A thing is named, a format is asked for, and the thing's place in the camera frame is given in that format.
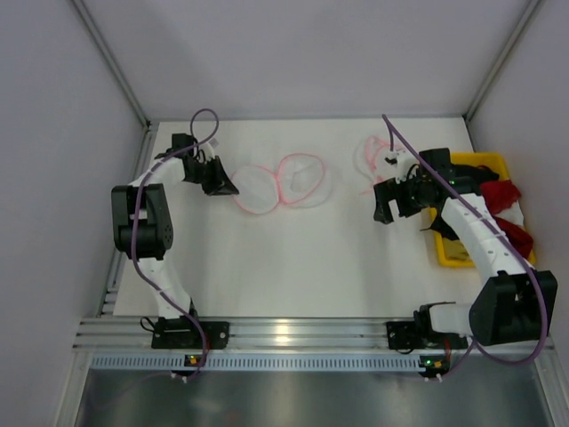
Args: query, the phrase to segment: red cloth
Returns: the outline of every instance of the red cloth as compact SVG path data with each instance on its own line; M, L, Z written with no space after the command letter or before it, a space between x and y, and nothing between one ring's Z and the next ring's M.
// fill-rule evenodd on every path
M494 219L496 220L498 227L506 233L506 237L512 246L514 246L516 250L527 260L533 249L532 236L516 224L512 224L510 221L503 220L497 216L494 216Z
M522 193L510 180L488 181L480 184L480 190L492 216L508 209L522 197Z
M488 212L496 220L498 227L506 233L506 237L516 250L527 259L533 249L532 236L516 224L495 216L517 202L522 197L522 193L510 180L488 181L480 185L480 190L488 207Z

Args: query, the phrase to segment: white tabletop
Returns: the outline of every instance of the white tabletop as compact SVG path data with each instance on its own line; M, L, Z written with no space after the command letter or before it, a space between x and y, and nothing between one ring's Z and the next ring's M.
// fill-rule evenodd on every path
M472 151L461 118L398 118L393 123L418 150ZM196 137L211 123L196 124ZM187 122L158 128L153 156ZM474 269L440 267L426 213L373 221L369 181L354 167L357 144L387 139L380 119L222 122L216 149L231 174L248 164L273 170L294 152L321 156L333 193L308 209L279 206L265 215L240 210L232 197L207 197L195 184L168 191L174 227L172 258L202 316L403 317L430 302L472 302L481 284ZM156 315L153 294L127 262L115 315Z

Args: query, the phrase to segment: gray wall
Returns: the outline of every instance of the gray wall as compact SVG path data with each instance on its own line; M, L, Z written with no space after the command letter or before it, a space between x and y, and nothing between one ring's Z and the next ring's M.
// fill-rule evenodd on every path
M569 2L548 0L472 125L519 186L538 265L559 282L552 334L569 374Z
M142 133L68 2L4 2L0 40L0 425L45 426Z
M152 118L461 114L527 0L85 0Z

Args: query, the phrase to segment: robotic arm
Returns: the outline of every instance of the robotic arm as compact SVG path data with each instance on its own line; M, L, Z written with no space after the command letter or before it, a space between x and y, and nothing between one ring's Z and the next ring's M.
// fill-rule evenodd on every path
M177 133L172 136L172 147L156 157L150 168L137 180L126 186L114 187L111 192L113 208L113 231L115 246L120 252L132 259L132 223L135 215L134 205L139 186L152 166L161 162L161 158L173 151L179 151L196 143L192 135ZM237 188L228 178L220 158L215 156L209 143L202 149L193 149L178 157L166 160L147 180L142 193L142 203L139 212L139 228L136 237L137 263L140 270L150 280L160 284L160 292L155 291L158 306L158 322L153 325L153 348L187 348L195 347L198 339L195 330L180 313L162 298L165 294L175 304L197 318L196 309L190 295L180 282L178 273L167 252L172 247L173 229L166 190L182 181L201 184L202 190L208 196L238 194ZM204 330L222 329L226 332L227 322L201 322ZM222 343L210 341L212 348Z
M500 229L488 213L476 183L469 177L457 176L448 149L431 149L420 154L484 220ZM485 283L472 304L434 303L415 311L415 331L421 339L439 342L446 334L469 335L483 345L537 340L541 318L536 295L524 266L500 241L501 236L505 238L503 232L501 236L494 235L461 201L452 198L429 171L417 165L406 150L396 151L386 160L397 165L397 177L374 186L374 220L385 224L393 222L389 201L394 199L399 216L409 217L425 207L436 208L437 214L466 247ZM534 274L550 320L557 281L549 271Z

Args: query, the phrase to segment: yellow tray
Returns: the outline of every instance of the yellow tray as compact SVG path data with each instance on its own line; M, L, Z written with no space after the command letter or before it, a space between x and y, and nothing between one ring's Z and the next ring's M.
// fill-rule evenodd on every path
M503 157L498 153L451 153L451 161L456 165L471 166L488 166L500 176L500 181L509 179L508 168ZM436 209L429 209L430 219L433 221L437 216ZM435 234L435 248L437 249L438 263L444 267L474 267L472 260L466 261L455 260L446 255L445 246L451 245L452 242L443 238L440 233ZM531 251L529 260L531 264L535 264L535 253Z

